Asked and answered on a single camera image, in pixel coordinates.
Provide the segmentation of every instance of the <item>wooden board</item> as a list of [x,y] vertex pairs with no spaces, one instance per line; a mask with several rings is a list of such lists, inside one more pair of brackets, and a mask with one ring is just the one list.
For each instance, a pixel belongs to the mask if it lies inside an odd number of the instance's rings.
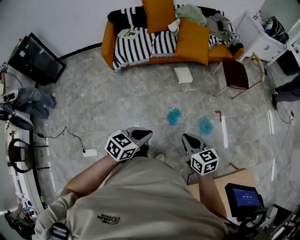
[[[254,175],[249,170],[237,171],[237,172],[234,172],[233,174],[229,174],[227,176],[215,179],[215,184],[220,193],[221,199],[224,203],[227,216],[229,218],[231,218],[229,202],[228,202],[227,195],[225,192],[225,186],[228,183],[234,183],[234,184],[239,184],[239,185],[244,185],[244,186],[255,188],[256,181],[255,181]],[[196,199],[200,200],[199,184],[197,183],[197,184],[189,185],[188,188],[191,191],[192,195]]]

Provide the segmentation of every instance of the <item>white pillow on floor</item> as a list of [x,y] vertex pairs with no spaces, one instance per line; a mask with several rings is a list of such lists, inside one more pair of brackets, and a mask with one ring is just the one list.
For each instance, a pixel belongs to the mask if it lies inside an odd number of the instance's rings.
[[193,81],[193,77],[188,67],[174,67],[174,70],[178,78],[178,84],[191,83]]

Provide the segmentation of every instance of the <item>gray tile floor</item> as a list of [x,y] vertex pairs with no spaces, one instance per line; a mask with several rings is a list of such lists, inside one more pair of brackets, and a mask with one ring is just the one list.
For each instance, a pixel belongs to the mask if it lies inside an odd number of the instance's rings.
[[[214,147],[220,157],[217,174],[233,171],[229,162],[251,170],[257,180],[257,190],[267,206],[277,203],[294,210],[300,203],[300,185],[289,181],[291,150],[295,138],[300,138],[297,119],[300,104],[278,104],[279,112],[288,121],[289,108],[296,116],[295,126],[280,120],[270,103],[268,80],[240,98],[231,100],[238,90],[227,90],[217,97],[212,94],[225,86],[225,76],[211,63],[157,64],[129,67],[114,73],[101,57],[101,48],[89,50],[66,59],[67,68],[56,84],[41,89],[58,94],[58,104],[48,120],[35,118],[35,131],[56,136],[65,126],[82,138],[87,149],[96,148],[97,157],[83,157],[77,138],[64,134],[49,139],[46,149],[36,149],[40,166],[51,163],[49,170],[38,172],[46,203],[50,204],[66,183],[102,156],[108,136],[116,129],[131,126],[147,127],[153,131],[151,154],[163,152],[170,164],[185,180],[190,170],[181,143],[183,133],[199,134],[197,123],[207,117],[214,123],[214,132],[202,137]],[[189,67],[194,81],[177,84],[174,67]],[[250,84],[260,75],[258,66],[246,66]],[[275,62],[267,67],[272,86],[291,81]],[[179,108],[182,117],[176,126],[169,126],[167,114]],[[227,129],[228,146],[224,145],[222,123],[214,111],[221,111]],[[35,138],[38,143],[45,143]],[[271,166],[277,159],[275,178],[271,181]]]

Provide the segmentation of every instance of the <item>the north face logo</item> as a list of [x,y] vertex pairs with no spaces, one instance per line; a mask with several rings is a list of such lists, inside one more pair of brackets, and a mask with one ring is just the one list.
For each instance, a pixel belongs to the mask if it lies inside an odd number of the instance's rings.
[[103,223],[112,224],[112,225],[117,224],[120,220],[119,217],[109,216],[105,214],[101,214],[101,216],[97,216],[97,218],[101,219]]

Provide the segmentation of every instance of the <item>blue object on floor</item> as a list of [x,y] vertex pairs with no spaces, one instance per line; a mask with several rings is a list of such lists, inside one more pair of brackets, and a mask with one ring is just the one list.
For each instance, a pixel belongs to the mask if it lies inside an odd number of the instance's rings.
[[199,128],[200,135],[210,135],[214,130],[214,125],[211,120],[207,118],[201,119],[197,126]]
[[178,108],[173,109],[167,116],[167,120],[171,126],[175,126],[178,122],[178,118],[181,117],[181,112]]

